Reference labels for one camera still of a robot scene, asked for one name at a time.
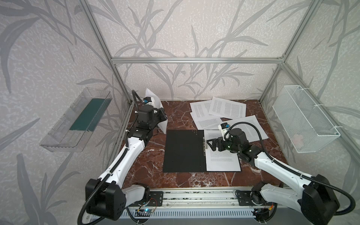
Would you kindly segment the metal folder clip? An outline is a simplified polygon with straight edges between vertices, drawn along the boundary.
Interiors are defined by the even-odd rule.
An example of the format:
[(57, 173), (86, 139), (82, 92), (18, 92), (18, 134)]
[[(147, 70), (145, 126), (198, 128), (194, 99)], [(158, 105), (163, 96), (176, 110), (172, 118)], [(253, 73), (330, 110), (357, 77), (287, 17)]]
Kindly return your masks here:
[(206, 157), (206, 146), (207, 146), (207, 143), (206, 143), (205, 138), (203, 137), (202, 138), (202, 151), (203, 151), (203, 156), (204, 157)]

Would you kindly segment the white black file folder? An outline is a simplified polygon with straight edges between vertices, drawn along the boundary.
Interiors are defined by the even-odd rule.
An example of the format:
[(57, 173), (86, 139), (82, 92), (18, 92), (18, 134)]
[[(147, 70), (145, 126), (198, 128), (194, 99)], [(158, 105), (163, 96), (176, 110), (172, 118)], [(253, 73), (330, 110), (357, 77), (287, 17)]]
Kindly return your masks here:
[(208, 172), (203, 156), (203, 137), (204, 130), (169, 130), (166, 135), (163, 172)]

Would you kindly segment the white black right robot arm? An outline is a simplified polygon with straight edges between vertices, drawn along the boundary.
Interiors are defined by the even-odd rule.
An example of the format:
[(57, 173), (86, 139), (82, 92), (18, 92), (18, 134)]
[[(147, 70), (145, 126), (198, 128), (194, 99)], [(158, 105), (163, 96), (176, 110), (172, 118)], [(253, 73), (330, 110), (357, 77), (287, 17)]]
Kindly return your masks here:
[(302, 213), (314, 225), (327, 225), (330, 222), (340, 204), (325, 177), (317, 175), (307, 180), (307, 174), (268, 155), (264, 149), (249, 144), (245, 133), (239, 128), (225, 128), (221, 133), (227, 134), (228, 138), (221, 136), (206, 142), (212, 151), (234, 153), (242, 162), (271, 174), (289, 187), (276, 187), (262, 181), (251, 189), (248, 200), (260, 206), (266, 203), (286, 206)]

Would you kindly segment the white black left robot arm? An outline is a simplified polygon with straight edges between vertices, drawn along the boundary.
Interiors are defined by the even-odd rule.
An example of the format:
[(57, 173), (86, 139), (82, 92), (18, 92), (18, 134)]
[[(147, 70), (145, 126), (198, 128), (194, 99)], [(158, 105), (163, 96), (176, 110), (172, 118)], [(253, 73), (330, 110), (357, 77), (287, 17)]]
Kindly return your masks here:
[(99, 176), (90, 179), (85, 186), (85, 203), (77, 222), (83, 224), (85, 213), (98, 217), (92, 224), (107, 218), (117, 220), (123, 211), (135, 202), (147, 203), (150, 190), (147, 185), (135, 184), (123, 188), (125, 178), (153, 136), (153, 130), (167, 123), (163, 106), (147, 103), (136, 111), (136, 121), (126, 132), (125, 145), (111, 165)]

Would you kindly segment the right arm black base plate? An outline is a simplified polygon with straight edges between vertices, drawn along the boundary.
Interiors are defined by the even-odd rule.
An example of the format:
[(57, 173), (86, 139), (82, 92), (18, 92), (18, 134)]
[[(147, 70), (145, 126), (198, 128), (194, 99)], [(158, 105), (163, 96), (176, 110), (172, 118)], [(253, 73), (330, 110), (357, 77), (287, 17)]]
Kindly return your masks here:
[(235, 196), (238, 200), (239, 206), (270, 207), (273, 205), (272, 202), (265, 201), (259, 192), (236, 190)]

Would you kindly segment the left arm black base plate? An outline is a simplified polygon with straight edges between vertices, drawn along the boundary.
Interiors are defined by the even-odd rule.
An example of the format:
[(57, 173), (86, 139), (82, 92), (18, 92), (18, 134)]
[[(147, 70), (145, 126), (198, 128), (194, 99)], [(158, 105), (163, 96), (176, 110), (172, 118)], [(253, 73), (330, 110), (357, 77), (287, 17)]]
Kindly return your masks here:
[(140, 204), (151, 207), (162, 206), (163, 199), (163, 191), (150, 191), (145, 193), (145, 197), (140, 201)]

